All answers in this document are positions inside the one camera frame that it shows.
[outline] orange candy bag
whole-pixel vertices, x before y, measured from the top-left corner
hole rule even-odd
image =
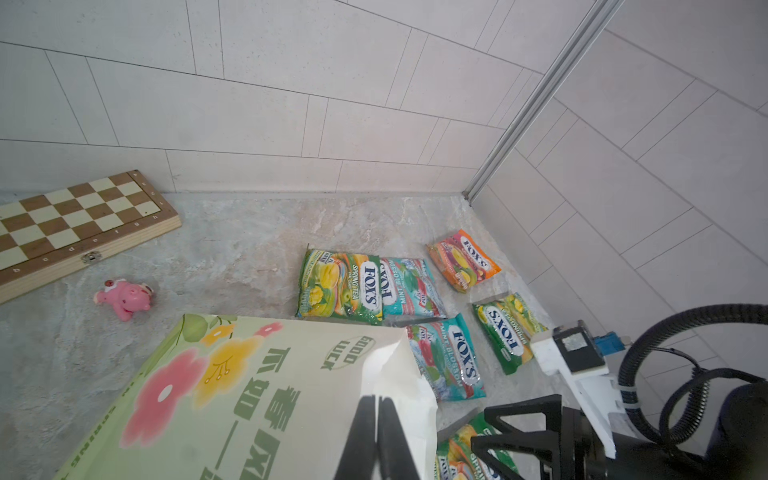
[[[427,249],[443,276],[462,293],[502,271],[464,230]]]

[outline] chessboard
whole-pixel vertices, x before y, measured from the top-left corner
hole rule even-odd
[[[138,170],[0,205],[0,303],[180,226]]]

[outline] brown square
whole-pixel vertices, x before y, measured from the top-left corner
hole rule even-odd
[[[7,233],[5,235],[0,235],[0,252],[5,252],[8,249],[11,249],[16,246],[16,240],[13,240],[13,237],[8,235]]]
[[[128,172],[124,174],[119,174],[119,175],[112,175],[111,177],[109,177],[109,179],[112,180],[112,183],[115,185],[122,185],[122,184],[126,184],[128,182],[133,181],[131,179],[131,175],[128,174]]]
[[[22,228],[30,227],[35,224],[35,221],[29,214],[16,215],[15,217],[0,220],[0,222],[5,225],[5,229],[9,232],[15,232],[16,230],[21,230]]]
[[[86,208],[85,211],[87,211],[88,215],[91,215],[91,218],[94,220],[113,214],[112,209],[107,204],[94,205],[91,208]]]
[[[33,210],[37,210],[38,208],[47,207],[48,205],[51,204],[51,202],[49,202],[48,199],[45,198],[45,195],[38,195],[37,197],[26,198],[24,200],[19,201],[19,203],[28,212],[31,212]]]
[[[65,222],[63,218],[57,217],[53,220],[39,223],[38,227],[40,227],[40,230],[43,230],[43,233],[46,235],[53,235],[54,233],[67,230],[69,225],[67,225],[67,222]]]
[[[53,250],[56,250],[53,245],[51,245],[51,242],[48,241],[47,238],[39,238],[35,240],[34,242],[25,243],[22,245],[22,251],[27,256],[27,258],[35,258],[39,257],[41,255],[45,255],[48,252],[52,252]]]
[[[135,194],[130,194],[126,197],[132,205],[141,205],[144,202],[149,201],[149,195],[147,195],[144,192],[136,192]]]
[[[73,214],[74,212],[83,210],[83,206],[80,205],[80,202],[78,202],[77,199],[74,199],[74,198],[72,200],[61,202],[60,204],[55,204],[53,208],[55,208],[56,211],[59,212],[61,215]]]
[[[118,218],[120,220],[123,220],[123,223],[132,222],[134,220],[138,220],[141,218],[141,214],[139,213],[139,210],[136,210],[135,208],[126,208],[125,210],[118,212]]]
[[[98,194],[101,195],[101,198],[103,198],[105,202],[108,202],[109,200],[114,200],[115,198],[123,197],[123,192],[119,191],[117,187],[112,187],[112,188],[108,188],[107,190],[102,190]]]
[[[92,194],[96,190],[91,186],[91,184],[79,184],[75,185],[74,187],[69,187],[70,193],[74,195],[75,198],[77,197],[84,197],[85,195]]]
[[[74,231],[74,234],[77,235],[80,240],[85,240],[86,238],[100,234],[101,228],[96,222],[88,222],[72,227],[72,231]]]

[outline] pink plastic figurine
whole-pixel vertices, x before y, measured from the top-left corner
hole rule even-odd
[[[107,280],[104,285],[104,291],[94,295],[94,303],[111,303],[120,320],[127,322],[134,312],[150,309],[152,289],[149,286],[129,283],[125,278]]]

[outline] white square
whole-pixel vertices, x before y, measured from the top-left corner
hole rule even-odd
[[[115,198],[114,200],[109,200],[107,202],[107,205],[115,213],[121,212],[123,210],[127,210],[133,207],[133,204],[126,197],[120,197],[120,198]]]
[[[0,252],[0,270],[15,265],[16,263],[25,262],[26,260],[27,256],[24,255],[24,252],[19,247],[3,250]]]
[[[85,195],[84,197],[78,197],[78,202],[83,208],[91,208],[95,205],[104,203],[104,199],[101,198],[101,195],[93,193]]]
[[[106,232],[107,230],[112,230],[113,228],[122,225],[123,220],[120,220],[120,217],[117,215],[112,214],[96,219],[96,224],[101,228],[102,231]]]
[[[136,182],[128,182],[127,184],[118,185],[118,190],[123,192],[123,195],[130,195],[140,192],[141,187]]]
[[[55,192],[45,194],[45,198],[47,198],[49,202],[55,205],[67,200],[72,200],[74,195],[71,191],[69,191],[69,189],[65,188],[64,190],[56,190]]]
[[[88,215],[88,212],[85,210],[78,210],[71,214],[66,214],[62,218],[67,222],[69,227],[76,227],[77,225],[82,225],[83,223],[88,223],[93,220],[91,215]]]
[[[160,207],[154,204],[153,201],[144,202],[142,204],[139,204],[136,206],[136,210],[139,210],[139,213],[142,217],[146,217],[147,215],[151,215],[155,212],[160,211]]]
[[[21,230],[11,232],[11,237],[13,237],[13,240],[16,241],[16,245],[25,245],[29,242],[34,242],[35,240],[45,237],[45,234],[37,225],[30,225],[29,227],[22,228]]]
[[[114,184],[112,183],[112,180],[108,178],[102,178],[100,180],[94,180],[92,182],[88,182],[94,190],[97,192],[100,192],[102,190],[107,190],[108,188],[114,187]]]
[[[48,235],[48,241],[51,242],[54,248],[62,248],[67,245],[72,245],[74,242],[80,241],[78,235],[71,229],[62,230],[56,232],[53,235]]]
[[[27,209],[24,208],[19,202],[0,205],[0,220],[15,217],[16,215],[21,215],[26,211]]]
[[[48,205],[47,207],[38,208],[37,210],[29,212],[29,216],[32,217],[35,223],[43,223],[58,218],[61,214],[53,205]]]

